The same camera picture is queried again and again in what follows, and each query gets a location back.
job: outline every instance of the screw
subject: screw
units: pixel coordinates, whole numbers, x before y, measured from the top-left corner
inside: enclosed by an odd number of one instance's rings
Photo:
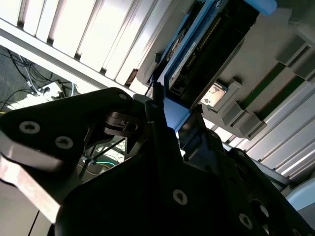
[[[302,236],[296,229],[292,229],[292,232],[295,236]]]
[[[60,136],[56,138],[55,144],[61,149],[70,149],[73,146],[73,140],[67,136]]]
[[[241,213],[239,215],[239,219],[242,225],[244,225],[247,229],[252,230],[252,221],[247,215]]]
[[[37,134],[40,131],[40,126],[34,121],[24,121],[20,123],[19,129],[25,134]]]
[[[122,99],[127,99],[127,96],[122,94],[122,93],[119,94],[119,97],[122,98]]]
[[[242,152],[242,151],[237,151],[237,153],[240,155],[240,156],[242,156],[242,157],[244,157],[245,155],[244,155],[244,153]]]
[[[179,190],[179,189],[175,189],[173,191],[173,198],[180,205],[186,205],[188,202],[188,198],[186,194],[182,190]]]
[[[215,137],[215,138],[218,137],[218,135],[217,135],[216,133],[214,133],[214,132],[211,132],[211,135],[212,135],[213,137]]]

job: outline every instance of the blue plastic part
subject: blue plastic part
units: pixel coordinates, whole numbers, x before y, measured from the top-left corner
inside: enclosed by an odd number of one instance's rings
[[[167,91],[169,90],[168,87],[168,80],[170,79],[170,74],[177,68],[181,59],[189,50],[189,45],[193,42],[198,43],[201,37],[203,36],[204,32],[208,29],[211,22],[215,18],[218,13],[217,6],[220,4],[222,5],[223,2],[226,3],[225,0],[203,0],[205,3],[201,8],[199,14],[193,21],[192,25],[190,26],[188,32],[186,33],[185,37],[183,38],[179,48],[176,50],[175,54],[168,62],[166,67],[164,68],[163,72],[161,73],[160,77],[158,78],[158,82],[164,85],[164,112],[166,116],[167,125],[177,132],[181,126],[185,123],[185,121],[190,116],[190,110],[188,108],[183,107],[182,105],[172,101],[167,97]],[[258,11],[270,15],[275,9],[277,8],[277,3],[274,0],[244,0],[252,7],[257,9]],[[169,43],[168,47],[164,51],[161,59],[166,56],[167,51],[172,46],[173,41],[180,33],[185,21],[187,20],[189,14],[184,18],[181,25],[177,29],[177,32],[171,42]]]
[[[270,15],[277,8],[277,2],[275,0],[244,0],[257,11]]]
[[[164,113],[166,117],[167,126],[174,129],[175,132],[183,126],[185,121],[190,116],[190,110],[179,105],[176,102],[164,98]]]
[[[176,62],[178,60],[178,57],[182,54],[182,51],[185,49],[185,47],[187,46],[187,44],[189,43],[191,37],[194,35],[195,31],[197,30],[197,28],[200,26],[200,23],[203,21],[204,17],[208,14],[209,9],[212,6],[212,3],[215,0],[207,0],[203,7],[201,8],[198,16],[195,18],[195,20],[193,21],[191,27],[189,28],[188,32],[186,33],[185,37],[183,38],[179,48],[176,50],[176,52],[174,53],[174,55],[172,56],[171,60],[168,62],[168,64],[166,65],[166,67],[164,68],[163,72],[161,73],[160,77],[158,78],[158,82],[160,82],[162,85],[164,85],[164,80],[166,80],[165,74],[167,72],[169,72],[170,68],[174,66],[174,62]]]
[[[202,27],[202,29],[200,29],[200,25],[203,23],[204,24],[204,19],[205,17],[207,17],[209,15],[209,10],[210,8],[213,6],[213,3],[216,2],[216,0],[207,0],[203,7],[201,8],[198,16],[196,17],[196,19],[193,21],[191,27],[189,28],[188,32],[186,33],[185,37],[183,38],[183,41],[181,42],[181,45],[179,46],[179,48],[176,50],[175,54],[173,55],[173,57],[171,58],[171,60],[168,62],[167,66],[165,67],[165,69],[163,70],[162,74],[160,75],[158,82],[160,82],[162,85],[164,85],[164,113],[165,113],[165,117],[166,117],[166,121],[167,121],[167,125],[168,127],[171,127],[175,130],[175,132],[178,132],[178,130],[183,126],[183,124],[186,122],[186,120],[188,119],[188,117],[190,116],[190,110],[174,101],[172,101],[171,99],[169,99],[167,97],[167,90],[168,90],[168,81],[167,80],[167,76],[165,76],[166,74],[169,74],[170,71],[176,67],[176,62],[179,63],[178,59],[180,59],[183,55],[182,52],[184,52],[185,50],[187,50],[186,46],[189,44],[189,42],[192,40],[192,37],[195,35],[194,33],[197,30],[206,30],[207,27]],[[180,30],[183,27],[183,24],[185,23],[186,19],[188,18],[188,15],[184,18],[184,20],[182,21],[180,27],[177,30],[177,34],[179,34]],[[169,47],[171,47],[172,42],[175,40],[176,36],[172,39],[171,43],[168,45],[168,49]]]

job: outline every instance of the green cable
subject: green cable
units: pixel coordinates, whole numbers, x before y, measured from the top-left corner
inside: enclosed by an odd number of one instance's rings
[[[97,161],[96,163],[97,163],[97,164],[111,164],[111,165],[115,166],[114,163],[108,162],[108,161]]]

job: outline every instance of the metal rod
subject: metal rod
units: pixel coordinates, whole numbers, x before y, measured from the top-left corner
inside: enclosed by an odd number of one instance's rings
[[[105,149],[104,151],[100,152],[99,154],[97,154],[95,157],[93,157],[93,161],[96,161],[100,156],[104,155],[106,152],[108,152],[110,149],[112,149],[113,147],[117,146],[118,144],[120,144],[123,140],[125,140],[125,138],[120,139],[119,141],[115,142],[113,145],[109,146],[107,149]]]
[[[90,161],[91,161],[91,160],[87,159],[87,160],[84,162],[84,165],[82,166],[82,169],[81,169],[80,174],[79,174],[79,179],[82,179],[82,178],[83,178],[84,173],[85,173],[87,167],[89,166]]]

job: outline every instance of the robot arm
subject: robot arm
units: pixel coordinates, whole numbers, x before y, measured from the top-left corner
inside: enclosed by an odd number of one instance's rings
[[[166,124],[163,90],[154,92],[161,99],[108,88],[3,115],[0,178],[55,224],[57,236],[104,229],[315,235],[243,151],[224,150],[198,109],[179,132],[183,159]],[[114,135],[126,138],[125,161],[81,184],[75,167],[84,150]]]

